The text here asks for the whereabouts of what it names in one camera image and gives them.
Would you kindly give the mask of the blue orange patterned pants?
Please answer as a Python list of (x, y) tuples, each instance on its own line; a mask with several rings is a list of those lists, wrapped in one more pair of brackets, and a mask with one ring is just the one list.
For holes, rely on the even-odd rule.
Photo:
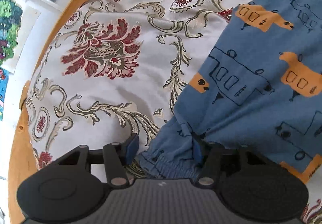
[(249, 146), (307, 182), (321, 166), (321, 0), (251, 0), (232, 18), (141, 168), (196, 178), (199, 145)]

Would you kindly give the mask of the white floral bedspread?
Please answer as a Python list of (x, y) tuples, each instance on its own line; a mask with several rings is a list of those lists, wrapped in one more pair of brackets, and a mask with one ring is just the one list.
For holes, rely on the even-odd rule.
[[(80, 6), (51, 41), (26, 106), (38, 169), (78, 145), (100, 149), (139, 136), (126, 170), (153, 177), (138, 160), (172, 119), (240, 4), (251, 0), (95, 0)], [(321, 166), (304, 182), (301, 219), (321, 223)]]

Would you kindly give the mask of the orange fish wall drawing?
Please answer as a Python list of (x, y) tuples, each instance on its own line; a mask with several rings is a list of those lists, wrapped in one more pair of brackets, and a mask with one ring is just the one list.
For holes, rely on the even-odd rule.
[(3, 120), (4, 99), (9, 80), (9, 72), (0, 68), (0, 120)]

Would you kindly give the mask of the anime girl wall drawing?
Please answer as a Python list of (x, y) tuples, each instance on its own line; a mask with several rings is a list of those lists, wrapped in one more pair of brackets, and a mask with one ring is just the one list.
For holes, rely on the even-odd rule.
[(1, 0), (1, 68), (14, 73), (24, 45), (40, 11), (20, 6), (14, 0)]

